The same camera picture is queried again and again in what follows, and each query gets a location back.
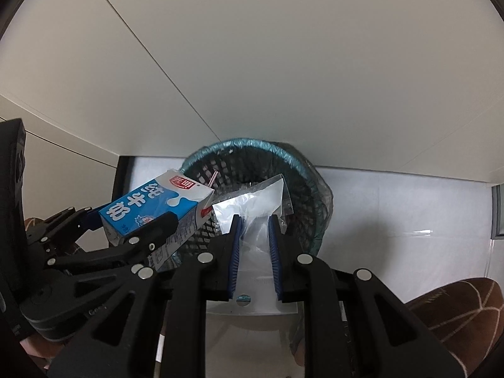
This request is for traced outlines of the clear plastic zip bag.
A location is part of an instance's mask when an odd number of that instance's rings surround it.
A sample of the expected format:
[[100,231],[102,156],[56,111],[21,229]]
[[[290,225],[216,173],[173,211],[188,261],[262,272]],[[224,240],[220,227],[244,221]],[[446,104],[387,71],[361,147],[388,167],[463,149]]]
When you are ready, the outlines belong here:
[[297,304],[278,301],[274,289],[268,242],[268,219],[277,215],[281,230],[293,213],[289,190],[281,174],[247,189],[216,198],[214,214],[220,232],[226,234],[234,215],[243,219],[238,281],[227,302],[209,301],[207,312],[221,316],[280,316],[297,313]]

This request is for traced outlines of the blue white milk carton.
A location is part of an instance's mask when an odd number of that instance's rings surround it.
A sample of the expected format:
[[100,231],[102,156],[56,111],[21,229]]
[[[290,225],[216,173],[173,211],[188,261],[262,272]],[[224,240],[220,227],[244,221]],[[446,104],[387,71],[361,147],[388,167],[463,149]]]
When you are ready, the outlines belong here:
[[149,266],[160,271],[191,236],[209,221],[215,191],[168,170],[103,207],[99,214],[113,246],[166,225],[160,242],[148,256]]

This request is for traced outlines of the teal mesh trash bin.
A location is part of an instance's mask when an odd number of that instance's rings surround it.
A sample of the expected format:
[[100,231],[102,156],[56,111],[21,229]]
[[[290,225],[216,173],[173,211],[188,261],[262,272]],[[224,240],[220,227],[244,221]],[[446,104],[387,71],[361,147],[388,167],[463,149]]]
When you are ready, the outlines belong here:
[[313,164],[283,142],[238,138],[191,154],[180,171],[214,190],[209,221],[172,255],[170,265],[207,249],[210,239],[227,233],[234,216],[245,224],[241,248],[251,267],[261,269],[269,251],[263,222],[277,215],[293,227],[304,252],[317,254],[333,213],[333,193]]

